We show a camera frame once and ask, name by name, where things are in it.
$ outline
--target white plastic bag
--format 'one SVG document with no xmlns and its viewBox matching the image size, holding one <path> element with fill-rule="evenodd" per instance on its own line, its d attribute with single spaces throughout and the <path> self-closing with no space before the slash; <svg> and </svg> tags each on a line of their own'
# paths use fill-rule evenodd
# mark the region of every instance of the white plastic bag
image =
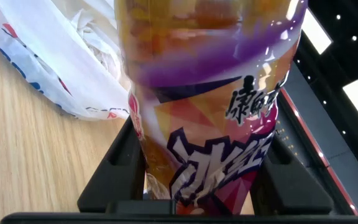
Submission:
<svg viewBox="0 0 358 224">
<path fill-rule="evenodd" d="M 114 0 L 0 0 L 0 51 L 77 118 L 128 117 L 117 42 Z"/>
</svg>

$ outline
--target brand logo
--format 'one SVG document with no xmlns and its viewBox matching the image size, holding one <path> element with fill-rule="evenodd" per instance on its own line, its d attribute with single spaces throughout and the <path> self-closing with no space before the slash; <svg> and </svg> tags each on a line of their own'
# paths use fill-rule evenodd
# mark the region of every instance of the brand logo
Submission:
<svg viewBox="0 0 358 224">
<path fill-rule="evenodd" d="M 187 141 L 183 128 L 171 133 L 167 149 L 181 163 L 170 182 L 171 198 L 185 206 L 244 174 L 257 170 L 269 148 L 269 134 L 253 134 L 246 144 L 229 136 L 205 141 L 204 147 Z"/>
<path fill-rule="evenodd" d="M 288 73 L 282 81 L 276 84 L 274 90 L 270 93 L 254 90 L 255 78 L 252 75 L 246 76 L 242 88 L 234 90 L 232 93 L 229 108 L 226 110 L 226 119 L 236 120 L 237 124 L 242 126 L 244 119 L 249 116 L 257 115 L 260 118 L 260 112 L 263 107 L 267 108 L 265 113 L 267 117 L 281 86 L 287 80 L 287 76 Z"/>
</svg>

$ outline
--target plastic bag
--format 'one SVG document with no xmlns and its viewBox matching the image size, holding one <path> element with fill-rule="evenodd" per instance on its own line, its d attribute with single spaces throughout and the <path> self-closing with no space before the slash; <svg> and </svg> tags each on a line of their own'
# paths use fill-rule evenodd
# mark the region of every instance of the plastic bag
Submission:
<svg viewBox="0 0 358 224">
<path fill-rule="evenodd" d="M 130 83 L 122 72 L 114 2 L 54 3 L 0 0 L 0 51 L 27 82 L 73 116 L 127 118 Z"/>
<path fill-rule="evenodd" d="M 176 200 L 181 214 L 240 213 L 274 135 L 307 1 L 116 4 L 152 195 Z"/>
</svg>

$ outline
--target chinese characters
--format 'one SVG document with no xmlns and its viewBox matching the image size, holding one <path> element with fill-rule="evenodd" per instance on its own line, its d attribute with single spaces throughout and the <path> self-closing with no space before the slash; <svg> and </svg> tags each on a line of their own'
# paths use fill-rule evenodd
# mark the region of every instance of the chinese characters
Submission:
<svg viewBox="0 0 358 224">
<path fill-rule="evenodd" d="M 255 115 L 259 118 L 264 106 L 267 107 L 265 116 L 268 116 L 278 91 L 286 79 L 287 76 L 277 83 L 275 89 L 270 93 L 264 93 L 263 91 L 254 90 L 255 78 L 252 75 L 246 76 L 242 88 L 234 90 L 232 93 L 229 108 L 226 110 L 226 119 L 236 120 L 237 124 L 242 126 L 244 118 Z"/>
</svg>

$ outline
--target wooden table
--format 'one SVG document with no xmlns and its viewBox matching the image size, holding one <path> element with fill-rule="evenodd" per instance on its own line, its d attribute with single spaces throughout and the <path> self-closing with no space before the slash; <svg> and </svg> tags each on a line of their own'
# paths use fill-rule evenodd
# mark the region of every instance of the wooden table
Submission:
<svg viewBox="0 0 358 224">
<path fill-rule="evenodd" d="M 60 114 L 0 53 L 0 219 L 76 212 L 76 201 L 124 120 Z M 248 197 L 243 211 L 253 213 Z"/>
</svg>

